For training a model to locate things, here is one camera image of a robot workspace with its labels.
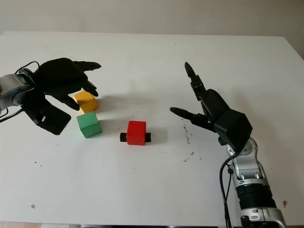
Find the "wooden block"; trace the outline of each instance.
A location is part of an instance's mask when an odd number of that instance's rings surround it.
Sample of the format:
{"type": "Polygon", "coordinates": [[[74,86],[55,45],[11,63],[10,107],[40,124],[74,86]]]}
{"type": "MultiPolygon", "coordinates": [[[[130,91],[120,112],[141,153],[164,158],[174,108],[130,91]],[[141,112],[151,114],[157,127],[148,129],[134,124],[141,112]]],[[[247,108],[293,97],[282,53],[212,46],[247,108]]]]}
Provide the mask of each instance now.
{"type": "Polygon", "coordinates": [[[77,117],[79,128],[85,138],[102,132],[95,112],[86,113],[77,117]]]}
{"type": "Polygon", "coordinates": [[[81,93],[74,95],[74,100],[79,104],[81,110],[85,114],[99,108],[95,97],[87,91],[82,91],[81,93]]]}
{"type": "Polygon", "coordinates": [[[129,145],[144,146],[146,138],[146,122],[129,121],[126,138],[129,145]]]}

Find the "wall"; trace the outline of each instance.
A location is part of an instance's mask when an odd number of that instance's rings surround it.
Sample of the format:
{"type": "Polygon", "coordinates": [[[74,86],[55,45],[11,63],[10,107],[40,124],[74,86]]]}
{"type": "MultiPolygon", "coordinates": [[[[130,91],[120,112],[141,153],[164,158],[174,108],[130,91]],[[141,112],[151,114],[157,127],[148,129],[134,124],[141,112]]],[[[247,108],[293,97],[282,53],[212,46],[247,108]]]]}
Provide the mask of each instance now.
{"type": "Polygon", "coordinates": [[[304,1],[0,0],[6,30],[283,36],[304,57],[304,1]]]}

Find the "table surface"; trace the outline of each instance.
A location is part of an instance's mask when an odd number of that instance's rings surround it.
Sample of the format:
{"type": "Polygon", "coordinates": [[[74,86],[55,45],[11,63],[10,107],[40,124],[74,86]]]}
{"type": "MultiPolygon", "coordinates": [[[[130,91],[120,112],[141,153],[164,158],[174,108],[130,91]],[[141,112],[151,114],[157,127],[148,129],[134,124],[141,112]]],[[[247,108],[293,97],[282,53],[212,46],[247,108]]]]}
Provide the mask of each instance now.
{"type": "MultiPolygon", "coordinates": [[[[247,115],[278,208],[287,224],[304,223],[304,62],[284,38],[6,32],[0,39],[0,75],[32,60],[100,63],[87,75],[98,87],[103,129],[85,139],[81,113],[51,98],[72,116],[60,136],[25,113],[1,123],[0,220],[224,225],[218,174],[226,149],[216,134],[169,111],[202,113],[188,61],[206,88],[247,115]],[[119,142],[129,120],[146,121],[152,142],[119,142]]],[[[232,188],[231,220],[240,225],[232,188]]]]}

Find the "robotic hand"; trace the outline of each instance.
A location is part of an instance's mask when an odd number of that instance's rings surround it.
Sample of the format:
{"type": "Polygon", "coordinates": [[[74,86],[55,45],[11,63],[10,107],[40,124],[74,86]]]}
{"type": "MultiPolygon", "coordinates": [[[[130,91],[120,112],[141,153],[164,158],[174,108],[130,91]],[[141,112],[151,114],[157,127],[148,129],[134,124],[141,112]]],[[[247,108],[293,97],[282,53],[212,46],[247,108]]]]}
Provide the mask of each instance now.
{"type": "Polygon", "coordinates": [[[213,89],[206,90],[200,77],[186,62],[186,72],[191,79],[191,87],[201,102],[204,115],[192,114],[172,107],[176,115],[188,119],[192,124],[219,135],[218,142],[227,145],[230,155],[219,171],[226,227],[231,228],[227,195],[223,187],[222,173],[227,165],[228,172],[237,191],[241,207],[241,223],[246,228],[285,228],[282,212],[276,208],[262,165],[257,160],[257,144],[250,137],[252,126],[245,114],[232,110],[223,98],[213,89]]]}
{"type": "Polygon", "coordinates": [[[88,81],[85,71],[101,66],[95,62],[73,62],[68,58],[59,58],[41,66],[37,63],[38,69],[31,72],[25,68],[29,64],[14,74],[0,77],[0,113],[10,106],[21,106],[13,115],[0,119],[0,123],[25,111],[36,125],[59,135],[71,116],[48,102],[45,95],[51,95],[72,109],[79,110],[78,103],[68,94],[83,88],[98,96],[96,87],[88,81]]]}

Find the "wire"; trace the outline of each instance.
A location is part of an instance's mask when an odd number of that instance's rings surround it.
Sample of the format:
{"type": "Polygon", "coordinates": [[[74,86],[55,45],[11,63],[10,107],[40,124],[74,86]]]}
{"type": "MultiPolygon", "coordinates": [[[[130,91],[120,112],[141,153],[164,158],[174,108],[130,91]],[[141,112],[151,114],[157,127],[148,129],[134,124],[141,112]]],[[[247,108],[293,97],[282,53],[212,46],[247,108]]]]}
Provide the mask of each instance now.
{"type": "Polygon", "coordinates": [[[231,226],[229,210],[228,210],[228,205],[227,205],[227,198],[225,195],[225,190],[224,190],[224,185],[223,185],[223,170],[224,170],[225,166],[228,164],[228,162],[231,161],[232,159],[234,159],[235,157],[237,157],[238,154],[239,154],[239,152],[236,152],[235,154],[233,154],[229,158],[227,158],[219,169],[219,184],[220,184],[220,190],[221,190],[223,201],[224,201],[226,227],[228,227],[228,228],[232,228],[232,226],[231,226]]]}
{"type": "Polygon", "coordinates": [[[227,193],[226,193],[226,201],[228,199],[228,194],[229,194],[229,189],[230,189],[230,184],[231,184],[231,176],[232,176],[232,173],[229,173],[229,174],[230,174],[230,176],[229,176],[229,182],[228,182],[227,193]]]}
{"type": "Polygon", "coordinates": [[[31,62],[29,62],[28,64],[26,64],[25,66],[20,67],[20,68],[15,72],[15,74],[18,73],[18,71],[20,71],[21,69],[27,67],[28,65],[30,65],[30,64],[32,64],[32,63],[37,63],[37,65],[38,65],[38,70],[39,70],[39,68],[40,68],[39,62],[37,62],[37,61],[31,61],[31,62]]]}
{"type": "Polygon", "coordinates": [[[5,113],[5,114],[3,114],[3,115],[0,115],[0,118],[2,118],[2,117],[4,117],[4,116],[6,116],[8,113],[9,113],[9,110],[8,110],[8,108],[6,108],[6,113],[5,113]]]}
{"type": "Polygon", "coordinates": [[[20,114],[20,113],[22,113],[23,111],[24,111],[23,108],[19,109],[17,112],[15,112],[15,113],[13,113],[13,114],[7,116],[7,117],[4,117],[4,118],[0,119],[0,123],[2,123],[3,121],[8,120],[8,119],[10,119],[10,118],[12,118],[12,117],[14,117],[14,116],[20,114]]]}

